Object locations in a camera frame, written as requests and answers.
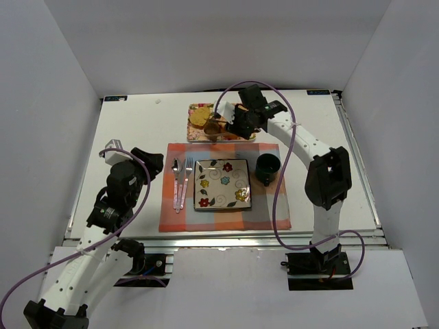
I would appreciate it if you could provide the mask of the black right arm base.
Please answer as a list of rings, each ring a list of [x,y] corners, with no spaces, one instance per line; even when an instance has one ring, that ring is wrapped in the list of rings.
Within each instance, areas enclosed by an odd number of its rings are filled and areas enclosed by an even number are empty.
[[[346,252],[319,267],[311,253],[289,253],[280,266],[286,270],[290,291],[342,291],[353,290],[352,278]]]

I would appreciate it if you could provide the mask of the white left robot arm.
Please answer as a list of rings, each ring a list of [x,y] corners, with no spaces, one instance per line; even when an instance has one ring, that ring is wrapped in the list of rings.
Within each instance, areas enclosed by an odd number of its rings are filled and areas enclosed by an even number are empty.
[[[58,279],[39,301],[27,303],[23,314],[31,328],[88,328],[91,313],[110,288],[145,264],[144,245],[120,234],[145,205],[141,191],[163,170],[164,156],[136,147],[109,147],[99,154],[110,165],[106,185]]]

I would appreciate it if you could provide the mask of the brown chocolate croissant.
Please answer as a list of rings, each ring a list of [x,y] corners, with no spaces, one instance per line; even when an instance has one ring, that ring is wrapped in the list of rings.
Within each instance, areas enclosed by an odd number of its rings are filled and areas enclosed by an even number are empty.
[[[223,125],[219,119],[210,118],[203,127],[203,132],[207,139],[212,143],[216,143],[223,133]]]

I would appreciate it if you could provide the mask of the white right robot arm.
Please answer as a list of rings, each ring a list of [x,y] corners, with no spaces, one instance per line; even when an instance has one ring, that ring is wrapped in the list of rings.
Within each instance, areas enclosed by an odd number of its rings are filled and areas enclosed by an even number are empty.
[[[352,187],[349,153],[344,147],[330,147],[308,132],[296,120],[285,96],[268,101],[261,82],[249,81],[239,91],[240,102],[232,105],[218,99],[214,115],[226,120],[226,131],[244,139],[263,130],[287,146],[307,170],[305,194],[313,205],[313,234],[306,249],[312,270],[324,271],[341,254],[340,213]]]

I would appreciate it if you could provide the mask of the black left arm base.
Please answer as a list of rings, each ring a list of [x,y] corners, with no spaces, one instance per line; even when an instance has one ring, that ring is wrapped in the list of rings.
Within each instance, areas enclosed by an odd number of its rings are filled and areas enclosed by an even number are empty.
[[[116,287],[165,288],[170,281],[174,256],[145,254],[136,260],[132,269],[120,278]]]

